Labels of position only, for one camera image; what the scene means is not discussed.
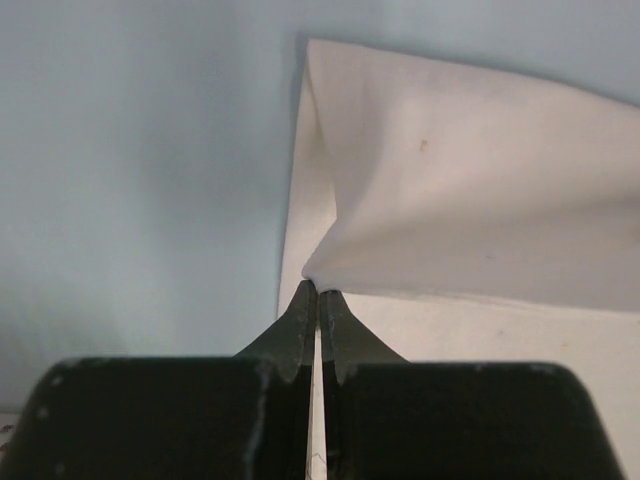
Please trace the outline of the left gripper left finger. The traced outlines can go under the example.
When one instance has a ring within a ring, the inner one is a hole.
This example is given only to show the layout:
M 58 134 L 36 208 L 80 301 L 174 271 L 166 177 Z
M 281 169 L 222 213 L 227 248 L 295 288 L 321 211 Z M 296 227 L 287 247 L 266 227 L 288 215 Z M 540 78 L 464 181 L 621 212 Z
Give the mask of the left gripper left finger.
M 317 292 L 231 357 L 96 357 L 50 368 L 4 452 L 5 479 L 301 479 Z

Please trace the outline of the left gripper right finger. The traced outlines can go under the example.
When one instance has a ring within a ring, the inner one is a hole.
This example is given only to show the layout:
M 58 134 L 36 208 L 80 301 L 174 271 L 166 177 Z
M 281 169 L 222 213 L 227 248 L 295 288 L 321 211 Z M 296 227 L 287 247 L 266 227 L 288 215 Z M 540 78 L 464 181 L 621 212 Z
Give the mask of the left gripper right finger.
M 405 360 L 319 297 L 331 479 L 620 479 L 591 397 L 540 362 Z

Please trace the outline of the cream t shirt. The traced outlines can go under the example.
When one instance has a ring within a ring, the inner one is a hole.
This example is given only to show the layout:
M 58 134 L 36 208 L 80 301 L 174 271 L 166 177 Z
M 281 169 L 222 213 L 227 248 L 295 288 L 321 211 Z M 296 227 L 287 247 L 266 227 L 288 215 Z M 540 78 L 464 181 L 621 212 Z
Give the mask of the cream t shirt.
M 281 306 L 303 278 L 407 359 L 568 367 L 638 477 L 637 107 L 312 40 Z

